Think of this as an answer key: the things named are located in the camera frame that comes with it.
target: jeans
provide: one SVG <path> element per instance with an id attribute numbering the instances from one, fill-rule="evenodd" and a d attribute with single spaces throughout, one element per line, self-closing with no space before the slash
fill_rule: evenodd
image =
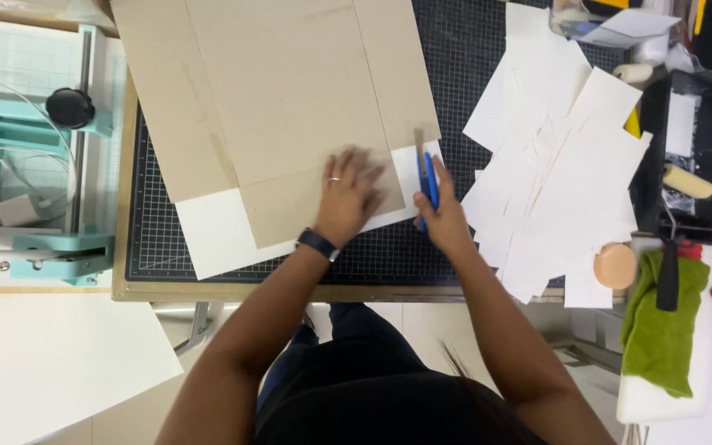
<path id="1" fill-rule="evenodd" d="M 374 310 L 365 306 L 364 303 L 332 302 L 328 317 L 331 319 L 331 338 L 333 340 L 347 337 L 378 337 L 393 344 L 422 364 L 400 331 L 376 314 Z M 317 345 L 315 331 L 303 323 L 299 325 L 290 340 L 290 345 L 274 360 L 274 364 L 265 376 L 262 390 L 257 397 L 257 410 L 260 410 L 262 403 L 268 398 L 268 394 L 282 380 L 285 373 L 298 365 L 304 355 L 304 349 Z"/>

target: black cutting mat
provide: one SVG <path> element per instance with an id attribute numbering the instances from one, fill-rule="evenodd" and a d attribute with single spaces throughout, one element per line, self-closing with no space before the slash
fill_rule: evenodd
<path id="1" fill-rule="evenodd" d="M 525 0 L 546 7 L 549 0 Z M 495 0 L 414 0 L 419 37 L 441 129 L 441 153 L 462 199 L 474 183 L 474 170 L 490 160 L 488 150 L 463 130 L 505 51 L 505 4 Z M 622 52 L 583 44 L 590 63 L 611 71 Z M 180 220 L 169 202 L 141 108 L 133 162 L 131 230 L 126 279 L 195 281 Z M 225 273 L 207 282 L 262 281 L 283 258 Z M 410 221 L 359 235 L 342 251 L 323 283 L 361 285 L 457 285 L 450 262 Z M 562 279 L 552 280 L 561 287 Z"/>

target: wristwatch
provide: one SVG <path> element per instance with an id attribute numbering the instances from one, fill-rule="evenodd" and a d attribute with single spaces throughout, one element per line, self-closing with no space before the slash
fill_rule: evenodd
<path id="1" fill-rule="evenodd" d="M 331 241 L 313 232 L 309 227 L 304 229 L 302 235 L 298 237 L 298 241 L 296 241 L 296 247 L 301 244 L 305 244 L 311 248 L 314 248 L 315 250 L 320 252 L 321 255 L 323 255 L 325 258 L 328 258 L 328 260 L 332 263 L 340 255 L 340 250 L 337 248 L 337 246 L 334 246 L 333 244 L 331 244 Z"/>

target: green cloth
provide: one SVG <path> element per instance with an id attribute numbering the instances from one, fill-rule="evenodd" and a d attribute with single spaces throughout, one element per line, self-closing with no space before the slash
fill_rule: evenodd
<path id="1" fill-rule="evenodd" d="M 691 341 L 702 301 L 699 293 L 707 286 L 710 267 L 699 260 L 677 259 L 677 311 L 667 312 L 655 306 L 663 256 L 662 252 L 642 254 L 638 285 L 628 302 L 619 338 L 624 347 L 623 375 L 638 375 L 674 398 L 692 398 L 688 385 Z"/>

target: woman's right hand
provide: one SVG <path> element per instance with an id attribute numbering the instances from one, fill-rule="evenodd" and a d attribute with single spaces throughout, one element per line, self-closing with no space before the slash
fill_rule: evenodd
<path id="1" fill-rule="evenodd" d="M 458 254 L 470 252 L 475 246 L 463 207 L 460 207 L 455 197 L 455 185 L 450 172 L 438 156 L 433 157 L 433 166 L 440 179 L 438 211 L 433 209 L 433 205 L 421 192 L 414 193 L 414 205 L 419 208 L 420 216 L 425 218 L 430 239 L 451 260 Z M 419 215 L 414 220 L 414 225 L 419 228 Z"/>

